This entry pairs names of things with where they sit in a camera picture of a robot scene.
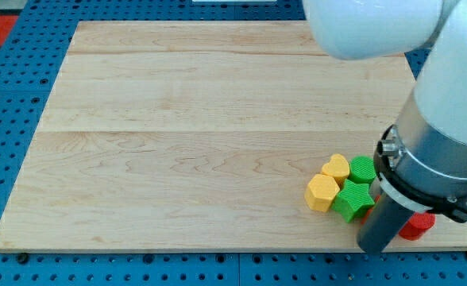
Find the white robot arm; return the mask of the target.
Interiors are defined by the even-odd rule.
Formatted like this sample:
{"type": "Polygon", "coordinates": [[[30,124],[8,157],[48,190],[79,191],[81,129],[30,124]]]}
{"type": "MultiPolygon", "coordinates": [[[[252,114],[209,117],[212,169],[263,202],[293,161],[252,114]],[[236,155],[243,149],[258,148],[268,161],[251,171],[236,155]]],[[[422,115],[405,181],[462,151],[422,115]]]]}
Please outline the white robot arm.
{"type": "Polygon", "coordinates": [[[467,0],[305,1],[320,47],[361,60],[429,47],[374,155],[386,193],[412,212],[467,221],[467,0]]]}

